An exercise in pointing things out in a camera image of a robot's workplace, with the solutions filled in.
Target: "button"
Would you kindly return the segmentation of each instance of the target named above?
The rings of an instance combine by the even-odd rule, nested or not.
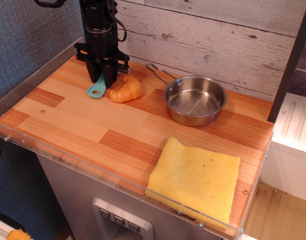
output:
[[[120,225],[125,225],[125,221],[122,218],[120,218],[119,216],[114,215],[114,220],[115,220],[116,223],[118,223]]]
[[[128,222],[128,227],[130,230],[139,233],[139,226],[136,226],[135,224]]]
[[[109,214],[109,212],[107,212],[106,210],[103,210],[103,209],[99,209],[101,215],[107,219],[110,219],[111,218],[111,215]]]

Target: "yellow cloth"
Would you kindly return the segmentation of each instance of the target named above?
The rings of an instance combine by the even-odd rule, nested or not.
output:
[[[226,229],[151,191],[228,224],[239,164],[240,157],[187,147],[171,137],[149,177],[146,195],[191,218]]]

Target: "wooden floor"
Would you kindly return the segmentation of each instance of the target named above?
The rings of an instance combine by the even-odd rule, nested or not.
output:
[[[257,240],[306,240],[306,201],[260,183],[245,234]]]

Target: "wooden countertop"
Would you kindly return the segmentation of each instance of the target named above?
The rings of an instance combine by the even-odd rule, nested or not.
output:
[[[86,94],[92,85],[86,65],[72,57],[0,118],[0,134],[141,195],[169,137],[186,146],[239,156],[229,224],[242,227],[250,196],[243,191],[251,193],[272,134],[273,124],[266,121],[272,103],[227,91],[227,104],[215,122],[187,127],[167,114],[166,85],[145,66],[130,65],[130,75],[142,82],[143,92],[119,104],[111,102],[108,93],[121,87],[124,74],[104,97],[93,99]]]

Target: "teal spatula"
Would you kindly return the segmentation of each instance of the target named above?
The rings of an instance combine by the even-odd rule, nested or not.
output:
[[[97,82],[87,89],[87,94],[92,98],[98,99],[105,94],[105,91],[106,85],[104,81],[104,74],[102,73]]]

